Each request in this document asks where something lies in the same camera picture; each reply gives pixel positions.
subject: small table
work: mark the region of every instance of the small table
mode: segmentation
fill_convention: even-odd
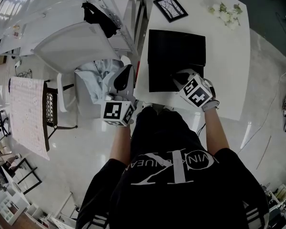
[[[218,114],[220,117],[239,120],[245,101],[250,66],[250,29],[246,5],[238,0],[177,1],[189,15],[172,23],[169,23],[160,10],[153,5],[134,96],[146,103],[198,111],[173,92],[149,92],[147,55],[150,29],[202,35],[205,36],[206,42],[204,77],[214,84],[216,98],[220,101]],[[239,16],[240,26],[234,31],[207,10],[209,6],[221,2],[228,8],[239,4],[243,10]]]
[[[74,85],[65,86],[66,90]],[[49,160],[49,138],[57,129],[57,89],[43,80],[12,77],[10,81],[10,125],[13,138],[30,151]],[[47,126],[54,131],[48,136]]]

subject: black t-shirt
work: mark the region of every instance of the black t-shirt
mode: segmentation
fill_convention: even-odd
[[[257,229],[268,204],[238,156],[215,156],[191,132],[158,132],[129,166],[110,159],[93,178],[76,229],[108,215],[115,228]]]

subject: white chair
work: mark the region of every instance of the white chair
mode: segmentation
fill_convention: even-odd
[[[66,103],[64,99],[62,85],[64,74],[74,74],[77,67],[95,60],[121,60],[99,24],[87,22],[74,24],[57,31],[44,39],[32,52],[58,72],[58,102],[62,112],[67,112],[68,107],[75,101],[73,98]],[[101,105],[92,103],[84,81],[77,74],[74,75],[75,96],[80,114],[84,117],[100,118]]]

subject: white tile floor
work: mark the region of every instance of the white tile floor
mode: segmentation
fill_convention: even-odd
[[[23,57],[22,66],[17,71],[28,69],[32,69],[33,78],[44,80],[56,78],[56,73],[34,56]],[[286,72],[286,58],[265,39],[251,31],[251,65],[241,119],[233,121],[221,118],[230,147],[235,152],[238,153],[240,147],[262,126],[275,96],[278,79],[284,72]],[[6,65],[0,66],[0,108],[6,108],[7,112],[8,79],[14,75],[14,60],[9,58]],[[257,180],[263,185],[270,183],[270,188],[276,188],[282,182],[286,182],[286,133],[282,129],[281,114],[281,104],[285,94],[286,76],[282,78],[265,125],[239,153],[239,157]],[[203,114],[177,111],[193,130],[199,129],[204,124]],[[59,113],[60,125],[73,126],[76,119],[75,110],[71,113]],[[74,130],[58,130],[51,137],[48,152],[50,161],[30,154],[12,138],[8,140],[7,144],[15,153],[26,156],[33,167],[38,167],[36,173],[42,184],[29,192],[27,198],[46,212],[56,211],[69,191],[73,193],[74,203],[80,205],[91,179],[108,160],[114,127],[102,125],[99,119],[89,120],[80,116],[78,116],[78,127]],[[270,136],[267,151],[260,163]],[[204,130],[200,139],[205,146]]]

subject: black shirt sleeve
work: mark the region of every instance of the black shirt sleeve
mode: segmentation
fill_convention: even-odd
[[[251,215],[256,214],[258,210],[258,217],[261,219],[262,224],[263,222],[267,224],[267,221],[264,221],[264,215],[269,213],[266,195],[258,181],[244,166],[237,154],[229,148],[224,148],[219,150],[214,157],[231,179],[231,185],[233,186],[231,189],[237,189],[238,195],[246,204],[245,211],[248,223],[252,220],[250,219]]]
[[[95,215],[104,215],[109,211],[111,195],[125,168],[126,165],[121,161],[109,159],[94,176],[77,217],[76,229],[92,221]]]

